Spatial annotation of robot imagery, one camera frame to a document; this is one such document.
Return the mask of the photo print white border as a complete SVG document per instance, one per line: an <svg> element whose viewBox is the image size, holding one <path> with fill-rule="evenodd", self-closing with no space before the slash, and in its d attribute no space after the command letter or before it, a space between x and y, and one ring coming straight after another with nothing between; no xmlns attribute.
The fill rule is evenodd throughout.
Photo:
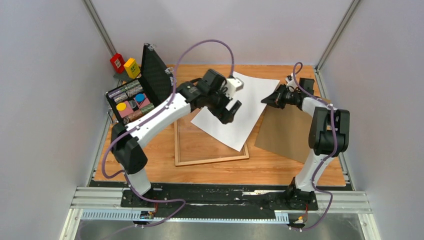
<svg viewBox="0 0 424 240"><path fill-rule="evenodd" d="M261 100L272 94L280 81L247 76L236 71L233 76L244 83L243 88L234 94L229 103L232 107L236 101L241 102L233 121L222 124L208 109L203 108L191 123L226 146L240 151L266 107Z"/></svg>

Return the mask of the wooden picture frame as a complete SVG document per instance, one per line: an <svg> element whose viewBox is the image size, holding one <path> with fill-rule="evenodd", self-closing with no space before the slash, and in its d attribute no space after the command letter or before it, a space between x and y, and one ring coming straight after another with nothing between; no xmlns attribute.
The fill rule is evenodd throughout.
<svg viewBox="0 0 424 240"><path fill-rule="evenodd" d="M174 122L174 165L176 167L247 160L248 146L234 150L191 123L190 116Z"/></svg>

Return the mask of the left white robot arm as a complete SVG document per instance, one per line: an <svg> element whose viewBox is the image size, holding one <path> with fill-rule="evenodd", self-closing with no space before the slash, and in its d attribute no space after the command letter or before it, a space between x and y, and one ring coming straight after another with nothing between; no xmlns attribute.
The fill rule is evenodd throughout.
<svg viewBox="0 0 424 240"><path fill-rule="evenodd" d="M239 78L225 77L209 69L203 77L181 83L174 93L145 116L127 125L118 123L113 127L110 150L123 169L135 202L146 207L153 201L151 182L145 169L148 158L143 149L146 145L167 126L196 109L206 107L222 124L231 123L242 103L237 100L231 108L228 104L243 87Z"/></svg>

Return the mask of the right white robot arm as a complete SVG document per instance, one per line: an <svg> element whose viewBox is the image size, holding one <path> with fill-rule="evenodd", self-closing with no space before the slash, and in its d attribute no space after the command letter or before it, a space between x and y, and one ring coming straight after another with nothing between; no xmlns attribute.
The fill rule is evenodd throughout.
<svg viewBox="0 0 424 240"><path fill-rule="evenodd" d="M317 191L316 182L327 165L349 145L350 112L334 108L332 104L314 95L315 81L311 78L296 80L293 75L261 102L269 107L284 109L286 105L296 106L312 117L308 146L308 157L302 170L296 175L285 191L286 204L298 209L311 200Z"/></svg>

